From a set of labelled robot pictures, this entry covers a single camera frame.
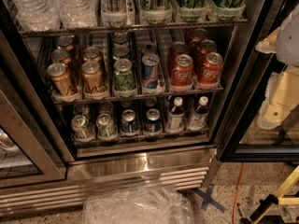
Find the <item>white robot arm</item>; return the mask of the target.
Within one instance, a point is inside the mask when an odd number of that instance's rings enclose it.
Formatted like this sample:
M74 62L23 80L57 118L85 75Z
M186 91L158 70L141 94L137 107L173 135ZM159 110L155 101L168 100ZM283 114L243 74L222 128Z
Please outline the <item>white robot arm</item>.
M259 110L258 126L271 130L299 105L299 5L255 49L273 53L279 62L287 65L285 71L273 73L268 79L265 100Z

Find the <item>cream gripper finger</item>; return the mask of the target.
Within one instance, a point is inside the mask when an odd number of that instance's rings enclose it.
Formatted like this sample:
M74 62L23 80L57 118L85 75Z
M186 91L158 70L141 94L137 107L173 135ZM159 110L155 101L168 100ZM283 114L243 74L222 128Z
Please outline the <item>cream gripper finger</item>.
M272 73L268 79L266 90L265 90L265 99L261 104L257 125L265 130L272 130L280 125L281 121L278 119L278 109L270 104L270 94L275 89L278 84L278 73Z
M278 32L279 32L279 27L276 30L274 30L268 37L260 41L256 45L255 49L265 54L275 53Z

